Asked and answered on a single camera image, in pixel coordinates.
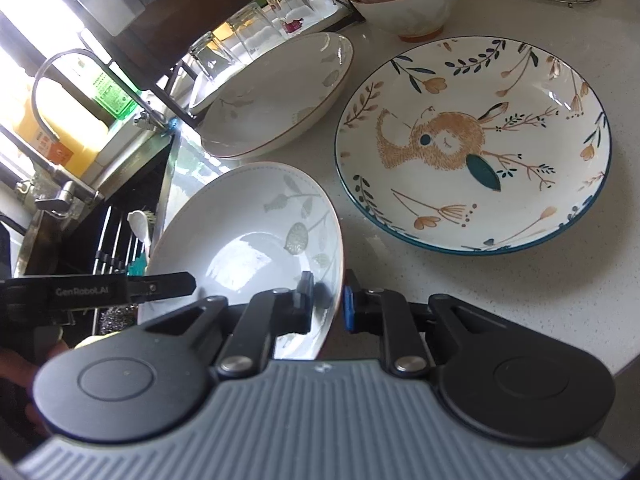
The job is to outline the person's left hand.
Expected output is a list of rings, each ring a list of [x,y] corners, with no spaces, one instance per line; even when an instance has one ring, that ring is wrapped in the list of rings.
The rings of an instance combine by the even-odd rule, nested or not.
[[[32,393],[32,383],[39,370],[39,367],[25,360],[22,356],[10,349],[1,349],[1,378],[6,379],[18,388],[22,388],[28,394]],[[23,410],[24,417],[32,424],[34,429],[40,434],[45,434],[44,426],[40,415],[29,403]]]

